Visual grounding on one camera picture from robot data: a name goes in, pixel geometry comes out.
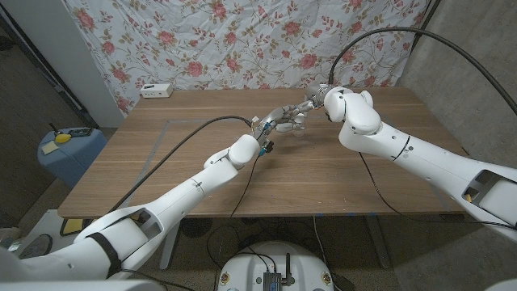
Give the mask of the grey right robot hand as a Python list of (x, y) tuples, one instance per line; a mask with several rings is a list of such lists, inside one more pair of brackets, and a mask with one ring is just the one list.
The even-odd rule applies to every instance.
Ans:
[(326, 94), (334, 87), (328, 84), (316, 84), (305, 89), (304, 101), (295, 106), (292, 116), (305, 115), (313, 109), (319, 109), (324, 105)]

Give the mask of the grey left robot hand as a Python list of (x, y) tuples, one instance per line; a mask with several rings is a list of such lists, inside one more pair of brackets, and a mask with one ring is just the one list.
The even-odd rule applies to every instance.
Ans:
[(278, 133), (292, 133), (301, 137), (305, 133), (305, 115), (292, 116), (295, 105), (276, 108), (261, 120), (252, 121), (252, 136), (258, 141), (265, 141), (267, 136), (275, 130)]

